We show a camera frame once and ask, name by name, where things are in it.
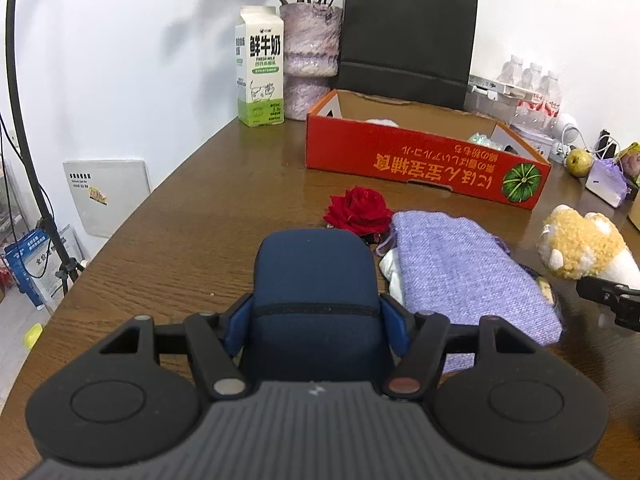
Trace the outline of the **small purple gift bag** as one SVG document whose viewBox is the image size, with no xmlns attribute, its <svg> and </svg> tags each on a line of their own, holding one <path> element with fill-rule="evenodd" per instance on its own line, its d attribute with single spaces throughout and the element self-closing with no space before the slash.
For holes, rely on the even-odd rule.
<svg viewBox="0 0 640 480">
<path fill-rule="evenodd" d="M 613 208 L 618 208 L 627 195 L 623 171 L 612 158 L 597 159 L 593 162 L 587 177 L 586 189 Z"/>
</svg>

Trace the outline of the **orange pumpkin cardboard box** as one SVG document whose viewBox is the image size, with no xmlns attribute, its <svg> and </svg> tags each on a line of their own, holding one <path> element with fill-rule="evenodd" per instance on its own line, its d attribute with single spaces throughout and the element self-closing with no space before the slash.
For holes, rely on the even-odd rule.
<svg viewBox="0 0 640 480">
<path fill-rule="evenodd" d="M 387 118 L 399 128 L 368 124 Z M 469 142 L 486 134 L 494 144 Z M 500 120 L 461 110 L 333 90 L 306 119 L 306 166 L 420 183 L 531 210 L 549 163 Z"/>
</svg>

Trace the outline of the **purple textured vase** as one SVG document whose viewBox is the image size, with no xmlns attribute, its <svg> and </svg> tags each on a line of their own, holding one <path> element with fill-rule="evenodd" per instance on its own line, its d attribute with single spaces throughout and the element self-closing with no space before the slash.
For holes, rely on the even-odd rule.
<svg viewBox="0 0 640 480">
<path fill-rule="evenodd" d="M 343 10 L 320 3 L 281 6 L 284 24 L 284 114 L 305 120 L 331 90 L 340 55 Z"/>
</svg>

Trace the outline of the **yellow green pear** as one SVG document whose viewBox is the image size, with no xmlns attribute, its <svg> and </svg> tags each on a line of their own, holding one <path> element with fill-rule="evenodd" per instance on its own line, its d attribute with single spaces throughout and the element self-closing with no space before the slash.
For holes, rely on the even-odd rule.
<svg viewBox="0 0 640 480">
<path fill-rule="evenodd" d="M 573 148 L 564 162 L 566 170 L 575 178 L 587 177 L 593 165 L 592 155 L 583 148 Z"/>
</svg>

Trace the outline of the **clear seed storage container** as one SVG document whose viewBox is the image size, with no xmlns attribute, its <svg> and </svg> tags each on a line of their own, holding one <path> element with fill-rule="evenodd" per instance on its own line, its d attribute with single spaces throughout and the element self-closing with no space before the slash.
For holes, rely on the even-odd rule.
<svg viewBox="0 0 640 480">
<path fill-rule="evenodd" d="M 536 99 L 536 93 L 532 90 L 470 75 L 463 109 L 510 124 L 520 104 L 533 103 Z"/>
</svg>

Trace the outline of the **yellow white plush toy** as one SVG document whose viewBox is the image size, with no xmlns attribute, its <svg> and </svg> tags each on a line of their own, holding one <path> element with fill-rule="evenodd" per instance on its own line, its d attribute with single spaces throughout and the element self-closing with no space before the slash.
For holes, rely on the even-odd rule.
<svg viewBox="0 0 640 480">
<path fill-rule="evenodd" d="M 587 276 L 639 288 L 639 267 L 615 224 L 600 212 L 582 216 L 556 206 L 544 220 L 537 243 L 544 266 L 558 278 Z"/>
</svg>

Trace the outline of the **blue white paper bag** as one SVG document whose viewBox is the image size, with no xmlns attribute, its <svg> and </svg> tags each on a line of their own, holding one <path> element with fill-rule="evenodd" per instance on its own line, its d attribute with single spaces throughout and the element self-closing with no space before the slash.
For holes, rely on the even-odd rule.
<svg viewBox="0 0 640 480">
<path fill-rule="evenodd" d="M 56 275 L 61 259 L 47 234 L 32 230 L 4 248 L 4 258 L 18 289 L 37 309 L 55 309 L 63 299 L 62 280 Z"/>
</svg>

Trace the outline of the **iridescent plastic wrap bundle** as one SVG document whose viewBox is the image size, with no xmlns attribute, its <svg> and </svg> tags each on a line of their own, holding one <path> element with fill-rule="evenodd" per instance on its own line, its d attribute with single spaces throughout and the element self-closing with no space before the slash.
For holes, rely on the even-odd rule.
<svg viewBox="0 0 640 480">
<path fill-rule="evenodd" d="M 493 140 L 489 139 L 486 134 L 480 132 L 473 133 L 472 136 L 469 137 L 469 142 L 485 146 L 494 144 Z"/>
</svg>

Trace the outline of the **navy blue fabric pouch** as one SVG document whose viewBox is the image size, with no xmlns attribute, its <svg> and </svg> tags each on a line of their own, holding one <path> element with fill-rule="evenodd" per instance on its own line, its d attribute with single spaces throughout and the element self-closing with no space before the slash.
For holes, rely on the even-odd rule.
<svg viewBox="0 0 640 480">
<path fill-rule="evenodd" d="M 255 259 L 245 377 L 379 386 L 393 366 L 368 246 L 343 230 L 268 235 Z"/>
</svg>

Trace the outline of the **clear plastic water bottle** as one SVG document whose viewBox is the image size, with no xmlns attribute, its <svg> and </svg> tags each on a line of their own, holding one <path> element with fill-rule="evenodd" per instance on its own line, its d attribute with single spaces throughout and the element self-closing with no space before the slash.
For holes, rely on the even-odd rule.
<svg viewBox="0 0 640 480">
<path fill-rule="evenodd" d="M 516 83 L 519 89 L 526 92 L 525 100 L 520 103 L 520 106 L 526 106 L 530 110 L 533 110 L 542 100 L 542 97 L 537 92 L 541 77 L 542 68 L 536 63 L 530 63 L 529 66 L 523 70 L 520 80 Z"/>
<path fill-rule="evenodd" d="M 523 62 L 517 56 L 512 55 L 510 60 L 503 64 L 497 81 L 509 86 L 516 86 L 522 78 L 522 71 Z"/>
<path fill-rule="evenodd" d="M 535 131 L 546 132 L 555 125 L 560 111 L 562 91 L 559 76 L 549 70 L 548 74 L 541 78 L 536 93 L 540 100 L 529 112 L 529 127 Z"/>
</svg>

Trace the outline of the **black paper shopping bag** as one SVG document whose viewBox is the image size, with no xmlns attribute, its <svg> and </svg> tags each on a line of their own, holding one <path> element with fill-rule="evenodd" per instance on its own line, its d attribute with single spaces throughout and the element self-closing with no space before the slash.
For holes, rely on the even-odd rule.
<svg viewBox="0 0 640 480">
<path fill-rule="evenodd" d="M 336 86 L 461 110 L 478 0 L 345 0 Z"/>
</svg>

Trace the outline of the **white green milk carton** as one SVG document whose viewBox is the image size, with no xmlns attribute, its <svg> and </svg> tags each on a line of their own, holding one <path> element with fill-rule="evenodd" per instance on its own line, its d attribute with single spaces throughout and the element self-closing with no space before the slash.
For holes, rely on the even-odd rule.
<svg viewBox="0 0 640 480">
<path fill-rule="evenodd" d="M 284 122 L 283 21 L 274 6 L 242 6 L 235 26 L 236 100 L 247 127 Z"/>
</svg>

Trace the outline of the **white wall panel box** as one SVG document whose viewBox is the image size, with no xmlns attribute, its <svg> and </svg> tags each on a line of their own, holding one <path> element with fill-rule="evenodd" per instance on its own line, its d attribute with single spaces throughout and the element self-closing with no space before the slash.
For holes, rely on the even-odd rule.
<svg viewBox="0 0 640 480">
<path fill-rule="evenodd" d="M 150 195 L 142 159 L 63 162 L 64 174 L 84 230 L 111 237 Z"/>
</svg>

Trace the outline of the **lavender woven fabric pouch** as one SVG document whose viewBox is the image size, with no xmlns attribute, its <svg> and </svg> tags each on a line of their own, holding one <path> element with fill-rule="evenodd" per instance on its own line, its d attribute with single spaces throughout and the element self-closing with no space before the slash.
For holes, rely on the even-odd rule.
<svg viewBox="0 0 640 480">
<path fill-rule="evenodd" d="M 498 236 L 468 218 L 410 210 L 393 215 L 381 272 L 388 292 L 411 313 L 433 311 L 475 325 L 497 315 L 542 346 L 562 335 L 548 282 L 510 256 Z"/>
</svg>

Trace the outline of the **folded lavender fluffy towel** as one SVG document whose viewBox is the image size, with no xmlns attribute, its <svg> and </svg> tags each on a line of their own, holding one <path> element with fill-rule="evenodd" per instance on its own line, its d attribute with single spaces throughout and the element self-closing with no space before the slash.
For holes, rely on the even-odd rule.
<svg viewBox="0 0 640 480">
<path fill-rule="evenodd" d="M 397 122 L 394 122 L 393 120 L 387 119 L 387 118 L 370 118 L 370 119 L 366 119 L 366 122 L 368 124 L 375 124 L 375 125 L 384 126 L 384 127 L 399 128 L 399 125 Z"/>
</svg>

